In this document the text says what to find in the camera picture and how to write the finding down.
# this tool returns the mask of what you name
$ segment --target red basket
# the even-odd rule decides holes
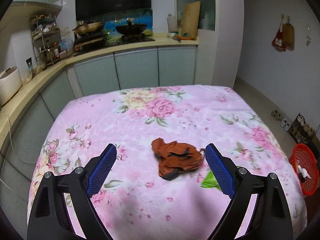
[[[299,181],[303,194],[306,196],[313,195],[318,187],[319,171],[317,169],[316,158],[312,151],[305,144],[299,143],[294,147],[289,162],[297,175],[297,162],[302,168],[307,170],[311,179],[306,179],[304,183],[301,183],[300,179]]]

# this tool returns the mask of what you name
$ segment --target kitchen counter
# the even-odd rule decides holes
[[[158,47],[158,46],[185,46],[185,45],[198,45],[196,41],[175,41],[168,38],[163,34],[155,34],[153,36],[155,41],[148,42],[137,42],[125,45],[118,45],[109,48],[99,49],[91,51],[79,56],[70,57],[61,60],[53,67],[36,75],[28,84],[26,84],[5,106],[2,107],[0,112],[0,146],[2,147],[6,136],[9,133],[9,127],[12,127],[18,116],[22,112],[23,108],[31,100],[31,98],[52,78],[58,71],[63,69],[65,66],[86,60],[92,57],[101,56],[108,53],[117,51],[139,49],[147,47]]]

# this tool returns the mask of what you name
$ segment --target orange cloth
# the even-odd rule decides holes
[[[165,143],[158,138],[151,143],[152,150],[160,159],[159,176],[174,179],[179,173],[198,169],[203,161],[202,155],[193,145],[173,141]]]

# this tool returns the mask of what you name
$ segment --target wooden cutting board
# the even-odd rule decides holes
[[[184,6],[183,18],[181,22],[181,36],[183,36],[185,33],[188,33],[189,38],[193,40],[197,38],[200,3],[201,2],[193,2]]]

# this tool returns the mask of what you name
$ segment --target pink floral bedsheet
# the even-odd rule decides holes
[[[91,199],[114,239],[207,239],[229,197],[202,188],[208,164],[173,181],[158,176],[152,140],[177,140],[197,148],[209,143],[237,166],[266,176],[275,172],[290,208],[294,235],[307,223],[293,168],[268,127],[231,88],[159,87],[115,91],[71,101],[54,122],[41,149],[29,193],[28,216],[46,171],[70,173],[101,154],[108,143],[117,160],[99,194]],[[84,237],[70,195],[65,195],[75,232]],[[252,198],[237,236],[245,233]]]

